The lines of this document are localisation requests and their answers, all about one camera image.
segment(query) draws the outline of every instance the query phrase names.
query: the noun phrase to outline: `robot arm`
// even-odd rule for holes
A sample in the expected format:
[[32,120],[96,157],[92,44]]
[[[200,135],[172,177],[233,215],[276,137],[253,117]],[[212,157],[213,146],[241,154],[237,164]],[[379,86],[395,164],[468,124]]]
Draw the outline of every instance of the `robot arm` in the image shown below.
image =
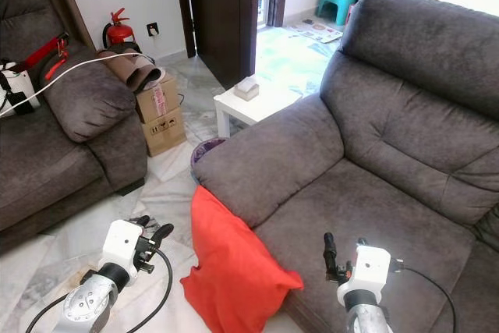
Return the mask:
[[[144,216],[139,224],[145,225],[148,221]],[[67,295],[53,333],[101,331],[123,288],[133,285],[139,270],[153,271],[154,266],[147,262],[172,230],[172,224],[163,225],[148,239],[142,237],[141,225],[124,220],[112,222],[99,261],[99,272],[89,271],[82,285]]]
[[331,233],[324,235],[324,245],[327,280],[339,284],[338,302],[348,313],[347,332],[393,333],[378,306],[390,270],[390,254],[384,249],[367,246],[361,239],[356,266],[348,262],[346,267],[339,267],[335,262],[336,246]]

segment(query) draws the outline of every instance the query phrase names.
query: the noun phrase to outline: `gray sofa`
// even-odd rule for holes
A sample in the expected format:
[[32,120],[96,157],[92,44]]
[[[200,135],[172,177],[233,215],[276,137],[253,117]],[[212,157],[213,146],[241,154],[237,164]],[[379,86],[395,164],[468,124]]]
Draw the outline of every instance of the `gray sofa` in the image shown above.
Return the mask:
[[[359,0],[320,95],[206,154],[196,177],[305,289],[285,308],[307,332],[345,331],[324,280],[368,239],[451,292],[461,332],[499,327],[499,19],[434,0]],[[394,332],[450,332],[444,295],[390,274]]]
[[[0,57],[20,62],[64,28],[50,0],[0,0]],[[54,78],[94,53],[71,40]],[[58,57],[29,71],[38,77]],[[135,97],[101,63],[47,89],[35,112],[0,119],[0,251],[113,192],[143,183],[146,145]]]

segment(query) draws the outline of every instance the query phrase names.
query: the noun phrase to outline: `sofa armrest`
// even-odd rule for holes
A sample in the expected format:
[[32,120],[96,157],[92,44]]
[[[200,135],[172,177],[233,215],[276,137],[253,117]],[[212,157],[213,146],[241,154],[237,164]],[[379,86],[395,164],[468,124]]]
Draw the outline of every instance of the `sofa armrest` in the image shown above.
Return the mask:
[[101,163],[114,191],[147,173],[147,149],[139,116],[127,116],[108,131],[86,142]]
[[318,95],[236,134],[195,165],[195,176],[249,227],[343,158],[332,114]]
[[[74,42],[69,59],[56,70],[52,80],[72,66],[95,58],[87,47]],[[42,69],[40,82],[45,86],[45,73],[58,61],[52,58]],[[130,115],[135,97],[126,85],[101,62],[92,62],[67,73],[44,92],[44,97],[67,136],[85,142]]]

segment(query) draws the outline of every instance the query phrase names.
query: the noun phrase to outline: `white bag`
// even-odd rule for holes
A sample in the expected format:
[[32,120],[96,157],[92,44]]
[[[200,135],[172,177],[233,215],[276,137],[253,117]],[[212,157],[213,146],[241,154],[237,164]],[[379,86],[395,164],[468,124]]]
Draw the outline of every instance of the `white bag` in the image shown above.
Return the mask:
[[[14,96],[17,93],[24,93],[26,98],[28,98],[34,94],[34,88],[33,84],[31,83],[30,76],[28,76],[28,72],[26,70],[21,73],[14,73],[10,70],[7,70],[8,68],[14,65],[15,65],[14,62],[8,62],[7,64],[5,64],[5,70],[4,70],[4,65],[2,65],[2,71],[0,72],[7,79],[7,82],[9,83],[10,86],[10,92],[14,94]],[[11,99],[12,101],[12,97],[9,96],[9,92],[0,87],[0,112],[7,111],[9,108],[12,107],[12,103],[9,99]],[[31,104],[32,108],[40,107],[40,102],[38,101],[37,97],[31,98],[29,100],[29,103]],[[16,109],[5,113],[2,117],[15,115]]]

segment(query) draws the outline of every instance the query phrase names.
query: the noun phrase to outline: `white cable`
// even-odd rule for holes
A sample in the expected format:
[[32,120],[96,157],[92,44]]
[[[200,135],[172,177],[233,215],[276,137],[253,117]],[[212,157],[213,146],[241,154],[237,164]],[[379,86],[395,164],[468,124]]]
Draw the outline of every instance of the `white cable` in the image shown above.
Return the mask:
[[4,112],[0,112],[0,118],[7,112],[9,111],[12,111],[15,107],[18,107],[24,103],[26,103],[27,101],[33,99],[34,97],[36,97],[37,95],[43,93],[45,90],[47,90],[50,86],[52,86],[59,78],[61,78],[62,76],[64,76],[66,73],[69,73],[71,72],[73,69],[75,68],[78,68],[79,66],[84,66],[85,64],[89,64],[91,62],[100,62],[102,60],[108,60],[109,58],[118,58],[119,56],[127,56],[127,55],[140,55],[140,56],[143,56],[144,58],[147,58],[149,59],[149,61],[151,63],[154,63],[154,60],[147,56],[147,55],[144,55],[144,54],[140,54],[139,52],[126,52],[124,54],[117,54],[117,55],[112,55],[112,56],[106,56],[105,58],[94,58],[92,60],[87,60],[85,62],[80,62],[78,64],[76,64],[75,66],[72,66],[71,68],[69,68],[68,70],[66,70],[65,72],[63,72],[60,76],[57,76],[55,77],[47,86],[41,88],[39,91],[37,91],[36,93],[34,93],[33,95],[31,95],[30,97],[27,97],[26,99],[24,99],[23,101],[20,101],[19,103],[16,103],[15,105],[13,105],[11,108],[9,109],[6,109]]

